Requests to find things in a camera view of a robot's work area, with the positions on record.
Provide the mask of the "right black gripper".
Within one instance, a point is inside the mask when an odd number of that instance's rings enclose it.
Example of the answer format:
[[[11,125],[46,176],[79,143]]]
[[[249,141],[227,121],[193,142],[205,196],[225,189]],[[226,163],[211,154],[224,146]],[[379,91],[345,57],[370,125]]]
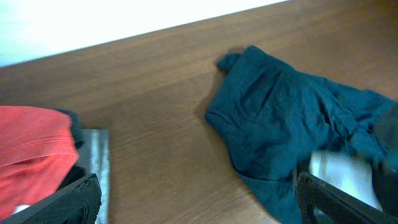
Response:
[[[384,213],[397,217],[397,105],[376,121],[374,135],[385,157],[373,170],[373,187]]]

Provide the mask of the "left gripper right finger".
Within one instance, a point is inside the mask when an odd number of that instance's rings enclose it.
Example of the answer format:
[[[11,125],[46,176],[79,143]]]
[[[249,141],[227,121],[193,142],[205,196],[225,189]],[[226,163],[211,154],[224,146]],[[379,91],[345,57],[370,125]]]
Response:
[[[295,194],[304,224],[397,224],[396,217],[371,207],[308,172],[299,174]]]

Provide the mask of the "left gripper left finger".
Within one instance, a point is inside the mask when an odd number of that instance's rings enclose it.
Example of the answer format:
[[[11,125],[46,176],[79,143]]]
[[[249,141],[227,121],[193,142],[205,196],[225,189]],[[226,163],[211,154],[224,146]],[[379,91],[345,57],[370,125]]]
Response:
[[[11,215],[1,224],[94,223],[100,206],[98,178],[96,174],[89,174]]]

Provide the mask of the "navy blue shorts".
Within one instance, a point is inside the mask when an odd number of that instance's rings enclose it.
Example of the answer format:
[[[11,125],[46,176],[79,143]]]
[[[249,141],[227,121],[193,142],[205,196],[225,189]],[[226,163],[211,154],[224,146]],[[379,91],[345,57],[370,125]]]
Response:
[[[385,157],[373,127],[394,100],[300,72],[255,46],[217,66],[226,78],[205,119],[239,177],[281,223],[301,222],[293,173],[313,152]]]

